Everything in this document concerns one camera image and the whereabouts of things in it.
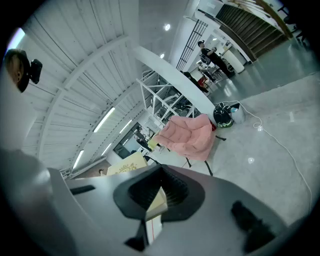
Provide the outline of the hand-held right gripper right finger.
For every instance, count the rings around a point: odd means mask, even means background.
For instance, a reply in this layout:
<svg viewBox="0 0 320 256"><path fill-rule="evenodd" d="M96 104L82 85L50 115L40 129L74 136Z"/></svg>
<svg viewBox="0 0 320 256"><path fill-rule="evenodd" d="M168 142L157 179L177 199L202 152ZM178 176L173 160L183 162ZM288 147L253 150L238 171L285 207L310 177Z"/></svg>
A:
<svg viewBox="0 0 320 256"><path fill-rule="evenodd" d="M238 228L231 208L241 201L254 215L270 225L276 238L254 251L271 256L292 235L292 228L269 206L236 184L174 166L173 169L199 182L205 199L199 210L185 221L165 222L149 247L151 256L242 256L246 236Z"/></svg>

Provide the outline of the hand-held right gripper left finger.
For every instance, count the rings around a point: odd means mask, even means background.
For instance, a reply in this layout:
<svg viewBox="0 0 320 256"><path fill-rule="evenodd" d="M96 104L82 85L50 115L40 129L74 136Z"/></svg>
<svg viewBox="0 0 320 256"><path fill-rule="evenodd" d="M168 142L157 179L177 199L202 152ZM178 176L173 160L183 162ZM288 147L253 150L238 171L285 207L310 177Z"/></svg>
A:
<svg viewBox="0 0 320 256"><path fill-rule="evenodd" d="M71 235L71 256L139 255L125 242L136 235L140 221L121 213L113 193L146 170L65 181L59 171L49 169L54 204Z"/></svg>

